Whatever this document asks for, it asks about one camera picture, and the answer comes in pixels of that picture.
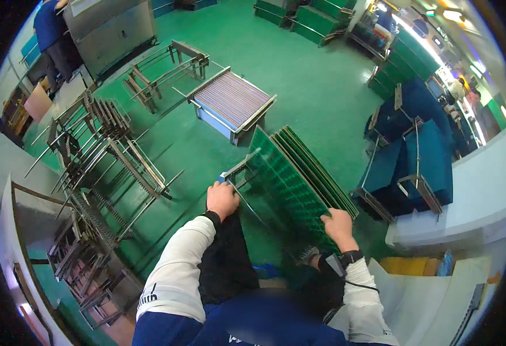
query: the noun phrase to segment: blue shirt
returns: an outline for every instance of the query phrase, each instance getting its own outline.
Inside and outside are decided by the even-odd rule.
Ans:
[[[389,16],[386,12],[382,10],[376,10],[375,12],[378,15],[378,21],[376,24],[381,25],[387,31],[391,31],[391,23],[394,21],[392,16]]]
[[[63,36],[65,24],[63,16],[57,16],[55,6],[58,0],[51,0],[42,5],[34,19],[34,29],[38,37],[40,52],[46,50],[57,39]]]
[[[204,309],[207,316],[204,324],[180,315],[144,313],[136,324],[132,346],[266,344],[261,340],[270,340],[270,344],[275,345],[360,345],[348,342],[341,331],[304,316],[291,304],[277,298],[264,302],[247,299],[237,305],[230,301],[221,305],[208,304]],[[250,313],[251,310],[265,313]],[[235,330],[237,335],[227,330]]]
[[[413,21],[413,24],[415,24],[415,26],[413,27],[413,29],[415,30],[415,32],[423,37],[424,35],[428,35],[428,26],[426,25],[426,23],[422,20],[422,19],[415,19]]]

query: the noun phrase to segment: blue uniform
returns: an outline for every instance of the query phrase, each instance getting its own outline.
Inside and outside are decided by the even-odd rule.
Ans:
[[[223,305],[209,304],[205,306],[207,320],[204,324],[185,316],[146,312],[136,324],[132,346],[255,345],[255,337],[250,340],[252,342],[247,342],[240,340],[240,336],[234,336],[226,331],[227,322],[223,316]],[[248,325],[251,327],[250,330],[267,331],[267,335],[270,335],[269,338],[272,341],[271,344],[276,345],[383,345],[348,342],[343,332],[307,317],[301,317],[301,314],[290,313],[291,315],[286,314],[286,317],[279,318],[278,322],[266,315],[264,318],[255,318],[255,320],[249,321]],[[238,320],[243,320],[243,315],[247,315],[247,313],[242,312],[242,314],[234,316]]]
[[[64,33],[65,24],[62,16],[57,16],[57,0],[51,0],[42,5],[34,19],[34,29],[38,37],[38,48],[40,52],[48,49]]]
[[[393,17],[388,16],[387,13],[382,10],[376,10],[376,14],[378,15],[376,24],[381,25],[387,31],[391,31],[391,24],[395,22]]]

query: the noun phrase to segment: wristwatch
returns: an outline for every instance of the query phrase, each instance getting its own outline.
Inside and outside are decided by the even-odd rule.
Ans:
[[[209,220],[211,220],[213,222],[213,225],[215,226],[215,230],[218,230],[220,228],[220,225],[222,224],[222,222],[220,221],[220,216],[214,211],[208,210],[202,213],[200,216],[206,217]]]
[[[353,264],[363,258],[363,253],[360,250],[346,251],[340,256],[340,263],[345,269],[348,265]]]

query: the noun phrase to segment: circuit board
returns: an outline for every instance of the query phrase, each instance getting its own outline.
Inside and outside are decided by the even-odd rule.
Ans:
[[[353,219],[359,212],[305,144],[288,126],[270,137],[257,127],[249,150],[258,150],[247,162],[253,180],[286,219],[289,235],[338,252],[320,216],[329,215],[328,208],[347,210]]]

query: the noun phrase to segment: hand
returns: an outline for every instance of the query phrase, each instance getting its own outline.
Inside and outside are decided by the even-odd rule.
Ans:
[[[353,221],[345,210],[330,208],[331,217],[321,216],[326,234],[338,245],[340,251],[359,250],[359,245],[353,238]]]
[[[207,189],[207,210],[217,213],[221,222],[236,211],[238,205],[240,197],[234,194],[232,185],[217,181]]]

